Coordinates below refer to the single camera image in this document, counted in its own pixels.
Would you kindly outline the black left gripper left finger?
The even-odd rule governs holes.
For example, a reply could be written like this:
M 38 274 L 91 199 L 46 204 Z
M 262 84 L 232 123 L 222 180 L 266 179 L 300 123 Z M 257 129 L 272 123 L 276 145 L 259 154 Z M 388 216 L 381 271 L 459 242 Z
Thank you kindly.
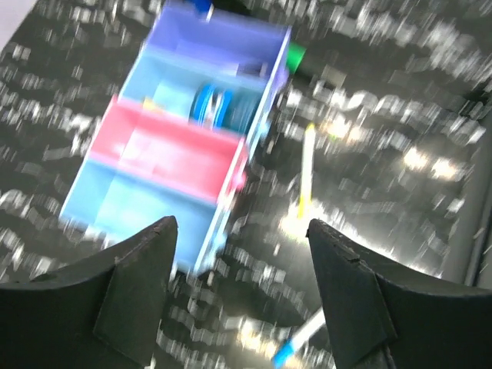
M 1 286 L 3 368 L 143 368 L 151 363 L 175 257 L 166 216 L 25 283 Z

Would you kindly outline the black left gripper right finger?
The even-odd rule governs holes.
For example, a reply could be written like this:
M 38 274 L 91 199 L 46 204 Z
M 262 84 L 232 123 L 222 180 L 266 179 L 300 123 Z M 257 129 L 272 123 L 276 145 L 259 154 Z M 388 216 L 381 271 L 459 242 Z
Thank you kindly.
M 491 292 L 420 273 L 313 219 L 307 230 L 338 368 L 489 368 Z

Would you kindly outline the blue cap white marker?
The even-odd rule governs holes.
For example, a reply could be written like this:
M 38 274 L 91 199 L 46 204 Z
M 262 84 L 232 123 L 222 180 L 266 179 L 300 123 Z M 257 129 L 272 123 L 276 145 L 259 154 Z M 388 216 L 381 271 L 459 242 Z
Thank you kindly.
M 324 310 L 320 307 L 308 320 L 298 328 L 272 357 L 274 368 L 283 367 L 297 351 L 306 344 L 325 325 Z

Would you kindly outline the light blue bin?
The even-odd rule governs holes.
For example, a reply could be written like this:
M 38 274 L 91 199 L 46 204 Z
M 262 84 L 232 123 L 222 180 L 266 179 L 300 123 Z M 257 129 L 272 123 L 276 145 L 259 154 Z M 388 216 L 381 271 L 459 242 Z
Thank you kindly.
M 159 108 L 179 117 L 190 118 L 191 105 L 198 89 L 206 84 L 242 91 L 259 99 L 250 128 L 243 135 L 253 147 L 266 138 L 270 129 L 268 113 L 274 97 L 271 84 L 257 76 L 234 73 L 228 69 L 186 61 L 175 56 L 141 53 L 123 84 L 119 96 L 142 103 L 150 98 Z
M 94 228 L 118 243 L 164 216 L 173 216 L 178 223 L 174 263 L 181 271 L 201 274 L 213 268 L 217 253 L 224 246 L 229 214 L 222 205 L 86 159 L 59 217 Z

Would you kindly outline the pink bin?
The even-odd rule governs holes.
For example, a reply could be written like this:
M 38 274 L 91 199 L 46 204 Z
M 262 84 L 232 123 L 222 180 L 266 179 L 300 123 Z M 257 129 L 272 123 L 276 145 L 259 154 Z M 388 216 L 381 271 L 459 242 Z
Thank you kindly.
M 113 98 L 88 157 L 137 178 L 218 203 L 243 188 L 248 148 L 236 135 Z

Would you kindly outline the purple bin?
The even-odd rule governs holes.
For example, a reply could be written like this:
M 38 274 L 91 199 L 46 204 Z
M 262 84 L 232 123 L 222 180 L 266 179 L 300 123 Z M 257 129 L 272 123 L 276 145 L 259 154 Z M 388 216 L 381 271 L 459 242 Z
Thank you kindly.
M 283 84 L 291 36 L 289 27 L 214 10 L 203 19 L 193 5 L 164 5 L 145 45 L 164 53 L 201 59 L 214 65 L 262 68 L 266 81 Z

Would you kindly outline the blue tip thin pen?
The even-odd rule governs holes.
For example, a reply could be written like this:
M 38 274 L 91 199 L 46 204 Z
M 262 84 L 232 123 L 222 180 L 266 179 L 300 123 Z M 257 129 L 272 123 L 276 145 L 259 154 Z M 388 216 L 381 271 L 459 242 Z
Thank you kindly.
M 212 0 L 190 0 L 200 18 L 209 22 L 214 12 Z

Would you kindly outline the yellow eraser block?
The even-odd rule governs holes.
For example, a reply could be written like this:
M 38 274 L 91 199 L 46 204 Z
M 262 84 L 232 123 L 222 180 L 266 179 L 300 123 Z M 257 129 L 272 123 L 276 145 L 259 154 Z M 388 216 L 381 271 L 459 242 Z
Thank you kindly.
M 144 109 L 150 110 L 150 111 L 158 111 L 160 108 L 158 105 L 156 105 L 150 98 L 145 98 L 142 106 Z

